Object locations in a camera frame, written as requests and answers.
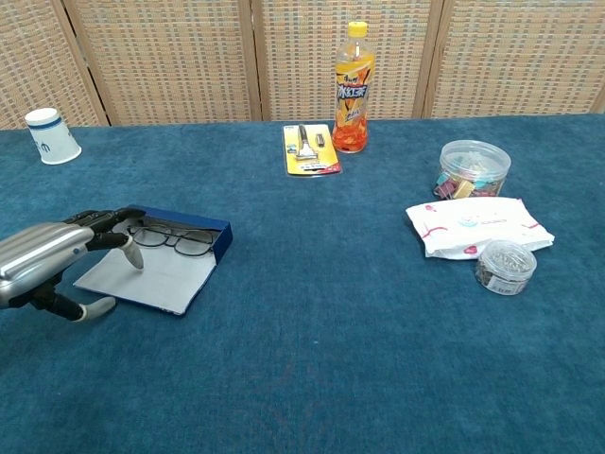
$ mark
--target eyeglasses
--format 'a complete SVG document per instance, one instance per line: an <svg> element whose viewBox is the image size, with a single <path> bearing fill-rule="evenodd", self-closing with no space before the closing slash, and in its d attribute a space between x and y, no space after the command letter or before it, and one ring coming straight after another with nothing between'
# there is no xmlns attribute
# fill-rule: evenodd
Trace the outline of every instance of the eyeglasses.
<svg viewBox="0 0 605 454"><path fill-rule="evenodd" d="M181 229L164 224L131 225L127 228L134 242L146 248L168 246L188 257L199 257L212 250L214 237L210 231Z"/></svg>

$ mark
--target jar lid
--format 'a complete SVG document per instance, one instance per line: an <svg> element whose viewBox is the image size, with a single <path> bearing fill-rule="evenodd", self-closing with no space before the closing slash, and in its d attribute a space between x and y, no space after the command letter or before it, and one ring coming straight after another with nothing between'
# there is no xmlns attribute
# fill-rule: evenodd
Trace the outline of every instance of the jar lid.
<svg viewBox="0 0 605 454"><path fill-rule="evenodd" d="M496 145L478 140L455 140L441 149L441 166L464 180L497 181L509 173L510 157Z"/></svg>
<svg viewBox="0 0 605 454"><path fill-rule="evenodd" d="M479 260L487 271L509 281L526 281L538 265L528 248L504 239L490 242Z"/></svg>
<svg viewBox="0 0 605 454"><path fill-rule="evenodd" d="M352 38L363 38L368 34L368 24L361 21L353 21L349 23L349 36Z"/></svg>

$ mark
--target small tin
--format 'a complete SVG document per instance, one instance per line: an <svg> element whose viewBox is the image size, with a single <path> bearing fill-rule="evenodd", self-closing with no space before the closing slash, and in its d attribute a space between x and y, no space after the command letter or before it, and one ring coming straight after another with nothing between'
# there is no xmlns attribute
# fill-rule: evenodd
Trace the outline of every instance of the small tin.
<svg viewBox="0 0 605 454"><path fill-rule="evenodd" d="M538 263L525 246L508 240L490 242L479 256L475 276L479 283L500 295L520 293Z"/></svg>

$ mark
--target bottle label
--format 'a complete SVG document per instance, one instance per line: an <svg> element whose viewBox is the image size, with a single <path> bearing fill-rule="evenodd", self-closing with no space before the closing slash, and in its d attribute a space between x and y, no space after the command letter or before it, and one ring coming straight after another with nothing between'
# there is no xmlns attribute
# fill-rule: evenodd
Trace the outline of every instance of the bottle label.
<svg viewBox="0 0 605 454"><path fill-rule="evenodd" d="M374 72L372 57L337 63L337 124L356 125L366 116L370 82Z"/></svg>

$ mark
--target blue carpet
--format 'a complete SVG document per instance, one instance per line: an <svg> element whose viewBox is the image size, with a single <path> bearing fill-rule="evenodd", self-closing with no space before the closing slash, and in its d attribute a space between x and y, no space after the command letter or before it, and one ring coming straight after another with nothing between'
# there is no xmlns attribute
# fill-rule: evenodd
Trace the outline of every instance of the blue carpet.
<svg viewBox="0 0 605 454"><path fill-rule="evenodd" d="M310 180L285 175L282 126L73 128L62 166L0 131L1 238L131 203L233 227L184 317L0 311L0 452L605 452L605 116L373 121ZM556 237L518 296L424 258L406 220L457 139L506 150L501 195ZM102 254L60 290L92 302L71 284Z"/></svg>

